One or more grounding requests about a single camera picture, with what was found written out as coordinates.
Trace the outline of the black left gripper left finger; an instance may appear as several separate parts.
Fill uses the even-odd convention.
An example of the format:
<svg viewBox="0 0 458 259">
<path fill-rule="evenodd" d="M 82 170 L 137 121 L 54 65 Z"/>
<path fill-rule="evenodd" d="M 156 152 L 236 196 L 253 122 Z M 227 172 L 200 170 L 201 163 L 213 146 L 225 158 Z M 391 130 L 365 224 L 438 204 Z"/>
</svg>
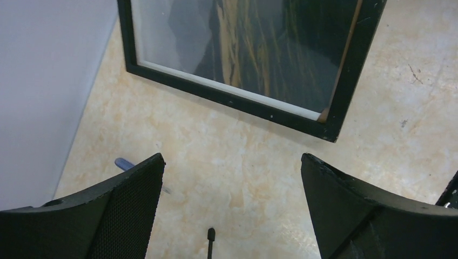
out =
<svg viewBox="0 0 458 259">
<path fill-rule="evenodd" d="M 144 258 L 164 169 L 157 153 L 40 207 L 1 211 L 1 258 Z"/>
</svg>

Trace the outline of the black picture frame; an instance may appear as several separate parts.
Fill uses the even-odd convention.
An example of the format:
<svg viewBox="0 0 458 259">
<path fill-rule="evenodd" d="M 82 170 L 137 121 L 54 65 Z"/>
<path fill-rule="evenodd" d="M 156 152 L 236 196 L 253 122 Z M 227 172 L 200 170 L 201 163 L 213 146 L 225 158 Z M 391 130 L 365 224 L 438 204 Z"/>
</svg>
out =
<svg viewBox="0 0 458 259">
<path fill-rule="evenodd" d="M 352 36 L 342 62 L 341 73 L 327 119 L 324 122 L 318 122 L 138 65 L 134 43 L 131 2 L 118 1 L 117 3 L 125 66 L 129 73 L 329 142 L 335 142 L 338 139 L 371 43 L 386 6 L 385 1 L 361 1 L 362 5 L 355 19 Z"/>
</svg>

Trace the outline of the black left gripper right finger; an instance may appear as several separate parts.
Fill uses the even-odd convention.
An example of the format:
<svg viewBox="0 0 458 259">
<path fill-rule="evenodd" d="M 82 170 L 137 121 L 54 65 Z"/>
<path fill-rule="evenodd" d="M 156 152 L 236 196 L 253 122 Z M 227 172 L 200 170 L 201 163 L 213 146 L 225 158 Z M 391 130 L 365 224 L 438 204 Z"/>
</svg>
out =
<svg viewBox="0 0 458 259">
<path fill-rule="evenodd" d="M 457 210 L 408 199 L 305 153 L 301 177 L 322 258 L 457 258 Z"/>
</svg>

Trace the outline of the mountain landscape photo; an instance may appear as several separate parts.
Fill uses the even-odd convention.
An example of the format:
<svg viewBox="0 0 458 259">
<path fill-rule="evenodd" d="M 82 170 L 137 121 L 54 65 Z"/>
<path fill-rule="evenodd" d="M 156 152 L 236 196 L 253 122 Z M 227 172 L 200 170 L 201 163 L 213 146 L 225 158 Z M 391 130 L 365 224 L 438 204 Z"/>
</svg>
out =
<svg viewBox="0 0 458 259">
<path fill-rule="evenodd" d="M 132 1 L 138 65 L 324 122 L 361 1 Z"/>
</svg>

